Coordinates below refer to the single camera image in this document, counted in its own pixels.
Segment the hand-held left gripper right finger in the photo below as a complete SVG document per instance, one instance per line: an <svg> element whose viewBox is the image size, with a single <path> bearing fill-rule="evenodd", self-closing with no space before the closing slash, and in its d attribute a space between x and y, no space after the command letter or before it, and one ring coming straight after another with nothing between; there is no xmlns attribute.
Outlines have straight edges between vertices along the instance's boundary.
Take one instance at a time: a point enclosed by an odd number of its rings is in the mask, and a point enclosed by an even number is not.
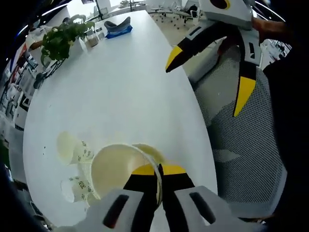
<svg viewBox="0 0 309 232"><path fill-rule="evenodd" d="M162 204L172 232L262 232L265 226L233 215L222 198L195 186L185 169L160 164Z"/></svg>

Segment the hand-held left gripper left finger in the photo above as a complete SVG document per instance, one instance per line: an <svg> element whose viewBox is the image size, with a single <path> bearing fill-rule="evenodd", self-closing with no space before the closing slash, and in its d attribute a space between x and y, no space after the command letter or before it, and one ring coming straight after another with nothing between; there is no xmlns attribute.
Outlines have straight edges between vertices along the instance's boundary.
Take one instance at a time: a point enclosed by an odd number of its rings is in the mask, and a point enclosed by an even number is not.
<svg viewBox="0 0 309 232"><path fill-rule="evenodd" d="M148 232L161 204L161 164L134 170L122 189L95 201L86 217L59 232Z"/></svg>

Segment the person's right hand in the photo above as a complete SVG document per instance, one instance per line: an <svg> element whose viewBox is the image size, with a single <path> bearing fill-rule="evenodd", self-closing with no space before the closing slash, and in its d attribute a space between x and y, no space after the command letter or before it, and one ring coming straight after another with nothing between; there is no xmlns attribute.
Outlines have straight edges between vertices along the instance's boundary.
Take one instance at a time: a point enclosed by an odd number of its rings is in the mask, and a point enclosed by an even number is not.
<svg viewBox="0 0 309 232"><path fill-rule="evenodd" d="M264 40L276 40L289 45L293 43L293 33L284 22L252 18L253 28L259 32L259 43Z"/></svg>

